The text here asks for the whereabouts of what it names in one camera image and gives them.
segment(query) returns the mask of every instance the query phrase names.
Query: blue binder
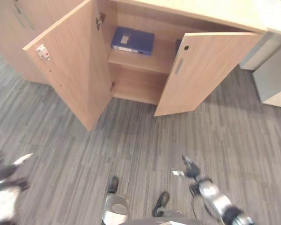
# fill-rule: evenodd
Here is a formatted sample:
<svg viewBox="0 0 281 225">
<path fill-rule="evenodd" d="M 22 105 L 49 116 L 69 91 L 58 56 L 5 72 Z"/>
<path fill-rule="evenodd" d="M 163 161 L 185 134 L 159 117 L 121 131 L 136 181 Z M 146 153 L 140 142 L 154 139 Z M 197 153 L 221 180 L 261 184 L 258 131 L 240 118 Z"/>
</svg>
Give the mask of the blue binder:
<svg viewBox="0 0 281 225">
<path fill-rule="evenodd" d="M 126 52 L 151 55 L 153 41 L 153 33 L 118 27 L 113 37 L 111 47 Z"/>
</svg>

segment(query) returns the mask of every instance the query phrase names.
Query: gray carpet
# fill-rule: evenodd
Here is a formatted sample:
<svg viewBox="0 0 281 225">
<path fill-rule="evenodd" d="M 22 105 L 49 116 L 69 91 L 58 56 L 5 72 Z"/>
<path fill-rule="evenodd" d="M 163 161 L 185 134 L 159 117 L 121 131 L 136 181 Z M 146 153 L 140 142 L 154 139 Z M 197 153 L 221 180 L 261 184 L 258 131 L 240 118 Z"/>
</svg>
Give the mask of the gray carpet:
<svg viewBox="0 0 281 225">
<path fill-rule="evenodd" d="M 154 118 L 155 106 L 114 98 L 87 132 L 46 85 L 29 83 L 0 56 L 0 150 L 28 176 L 22 225 L 101 222 L 107 180 L 120 178 L 131 217 L 150 217 L 159 194 L 193 218 L 189 180 L 173 177 L 191 157 L 261 225 L 281 224 L 281 108 L 262 105 L 251 74 L 236 68 L 194 112 Z M 203 211 L 205 224 L 215 224 Z"/>
</svg>

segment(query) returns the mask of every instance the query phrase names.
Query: black shoe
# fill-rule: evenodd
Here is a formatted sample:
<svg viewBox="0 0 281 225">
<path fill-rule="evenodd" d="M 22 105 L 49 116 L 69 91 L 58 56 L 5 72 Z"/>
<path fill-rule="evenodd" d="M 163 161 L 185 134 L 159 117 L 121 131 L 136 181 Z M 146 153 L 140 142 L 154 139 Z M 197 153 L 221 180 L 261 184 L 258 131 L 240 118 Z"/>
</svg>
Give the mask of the black shoe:
<svg viewBox="0 0 281 225">
<path fill-rule="evenodd" d="M 118 178 L 116 176 L 113 176 L 110 180 L 109 180 L 109 184 L 108 184 L 108 193 L 113 193 L 115 194 L 118 190 Z"/>
<path fill-rule="evenodd" d="M 154 207 L 154 209 L 152 210 L 152 216 L 153 217 L 162 217 L 163 216 L 163 211 L 158 211 L 158 209 L 160 207 L 164 207 L 167 205 L 167 203 L 170 200 L 170 194 L 168 192 L 162 192 L 161 195 L 159 196 L 157 203 Z"/>
</svg>

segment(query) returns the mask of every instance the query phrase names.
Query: open cabinet door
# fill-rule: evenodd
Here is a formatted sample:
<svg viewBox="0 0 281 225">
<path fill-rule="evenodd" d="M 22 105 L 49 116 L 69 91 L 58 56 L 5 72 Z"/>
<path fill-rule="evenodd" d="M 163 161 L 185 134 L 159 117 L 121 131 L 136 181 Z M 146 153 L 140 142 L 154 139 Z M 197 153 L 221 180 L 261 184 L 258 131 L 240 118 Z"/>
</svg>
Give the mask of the open cabinet door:
<svg viewBox="0 0 281 225">
<path fill-rule="evenodd" d="M 23 48 L 87 130 L 92 129 L 112 97 L 97 17 L 96 0 L 85 0 Z M 42 44 L 50 60 L 38 55 L 36 49 Z"/>
<path fill-rule="evenodd" d="M 155 116 L 195 110 L 259 39 L 253 33 L 186 33 Z"/>
</svg>

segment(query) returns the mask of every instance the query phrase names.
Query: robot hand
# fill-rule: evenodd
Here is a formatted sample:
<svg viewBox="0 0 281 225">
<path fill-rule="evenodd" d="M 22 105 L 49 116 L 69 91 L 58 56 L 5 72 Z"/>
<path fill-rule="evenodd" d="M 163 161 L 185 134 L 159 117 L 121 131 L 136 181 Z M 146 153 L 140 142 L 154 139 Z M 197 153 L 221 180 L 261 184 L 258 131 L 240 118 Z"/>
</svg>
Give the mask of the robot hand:
<svg viewBox="0 0 281 225">
<path fill-rule="evenodd" d="M 199 167 L 190 159 L 182 156 L 185 164 L 185 171 L 172 171 L 174 175 L 191 178 L 195 184 L 190 185 L 189 190 L 193 197 L 200 196 L 204 200 L 205 209 L 210 213 L 211 209 L 216 219 L 225 225 L 253 225 L 250 217 L 242 210 L 234 206 L 229 198 L 222 194 L 210 178 L 203 178 L 200 175 Z"/>
</svg>

